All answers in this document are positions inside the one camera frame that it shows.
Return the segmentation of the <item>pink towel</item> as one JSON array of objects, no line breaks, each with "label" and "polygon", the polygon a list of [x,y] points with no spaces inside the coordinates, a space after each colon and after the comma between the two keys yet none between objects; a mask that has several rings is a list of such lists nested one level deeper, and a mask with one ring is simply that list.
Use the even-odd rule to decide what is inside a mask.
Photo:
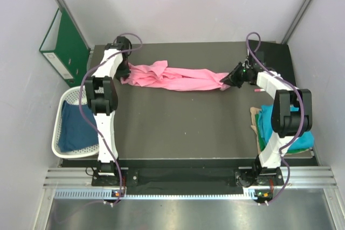
[{"label": "pink towel", "polygon": [[166,60],[152,65],[129,65],[130,75],[121,83],[131,86],[163,88],[178,92],[226,90],[228,85],[221,82],[227,73],[215,73],[209,69],[187,69],[169,67]]}]

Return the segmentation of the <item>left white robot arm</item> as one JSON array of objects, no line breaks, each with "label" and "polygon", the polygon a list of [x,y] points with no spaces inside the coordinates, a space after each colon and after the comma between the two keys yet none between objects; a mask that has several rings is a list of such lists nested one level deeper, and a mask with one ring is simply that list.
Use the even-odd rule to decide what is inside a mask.
[{"label": "left white robot arm", "polygon": [[115,145],[114,119],[119,99],[114,78],[129,75],[128,56],[131,50],[132,44],[124,34],[116,37],[105,46],[100,64],[90,69],[83,80],[87,105],[93,113],[99,141],[93,186],[123,186]]}]

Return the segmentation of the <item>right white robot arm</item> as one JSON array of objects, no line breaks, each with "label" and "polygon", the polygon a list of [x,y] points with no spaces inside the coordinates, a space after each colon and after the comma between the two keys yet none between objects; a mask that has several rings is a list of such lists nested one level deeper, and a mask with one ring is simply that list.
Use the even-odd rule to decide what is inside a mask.
[{"label": "right white robot arm", "polygon": [[312,128],[312,92],[295,87],[266,67],[253,53],[220,81],[237,88],[245,82],[254,82],[273,98],[270,116],[273,132],[264,150],[254,160],[251,176],[259,185],[278,178],[289,147]]}]

